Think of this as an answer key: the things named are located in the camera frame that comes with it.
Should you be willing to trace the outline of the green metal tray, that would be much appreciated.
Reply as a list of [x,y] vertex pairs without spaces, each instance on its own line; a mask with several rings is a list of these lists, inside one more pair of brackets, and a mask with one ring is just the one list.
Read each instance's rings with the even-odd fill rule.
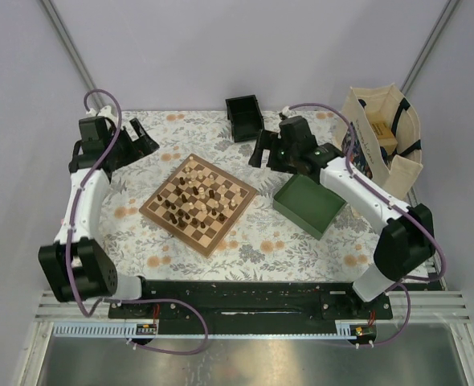
[[272,207],[320,240],[346,202],[304,175],[293,175],[274,195]]

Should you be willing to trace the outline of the wooden chess board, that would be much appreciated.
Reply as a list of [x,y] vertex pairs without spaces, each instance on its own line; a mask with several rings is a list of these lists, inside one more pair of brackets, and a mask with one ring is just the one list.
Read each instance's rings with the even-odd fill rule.
[[190,154],[139,212],[204,257],[210,257],[257,190]]

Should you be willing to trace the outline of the cream canvas tote bag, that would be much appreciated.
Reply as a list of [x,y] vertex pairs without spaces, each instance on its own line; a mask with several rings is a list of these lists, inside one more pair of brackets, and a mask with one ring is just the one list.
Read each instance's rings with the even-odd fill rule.
[[368,179],[397,199],[404,199],[423,169],[419,116],[405,95],[391,84],[351,88],[333,143]]

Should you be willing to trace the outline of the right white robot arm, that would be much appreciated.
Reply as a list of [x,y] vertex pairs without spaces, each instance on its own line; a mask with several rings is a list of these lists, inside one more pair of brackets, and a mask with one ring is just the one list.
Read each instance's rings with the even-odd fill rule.
[[286,118],[279,127],[278,132],[259,132],[249,165],[261,167],[267,151],[268,168],[309,177],[358,210],[379,235],[373,264],[345,299],[347,312],[364,318],[374,309],[375,298],[434,256],[431,211],[422,204],[412,207],[363,178],[336,146],[317,143],[303,117]]

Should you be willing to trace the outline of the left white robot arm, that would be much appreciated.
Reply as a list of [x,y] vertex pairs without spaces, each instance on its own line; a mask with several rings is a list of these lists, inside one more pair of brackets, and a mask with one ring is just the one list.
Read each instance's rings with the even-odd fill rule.
[[64,221],[53,243],[38,252],[44,275],[59,302],[75,300],[67,275],[67,265],[74,257],[80,259],[72,275],[82,300],[110,297],[122,287],[114,263],[100,245],[102,203],[115,170],[159,149],[137,118],[131,119],[130,125],[137,134],[135,140],[126,128],[116,133],[112,118],[79,120],[80,140],[68,164],[72,190]]

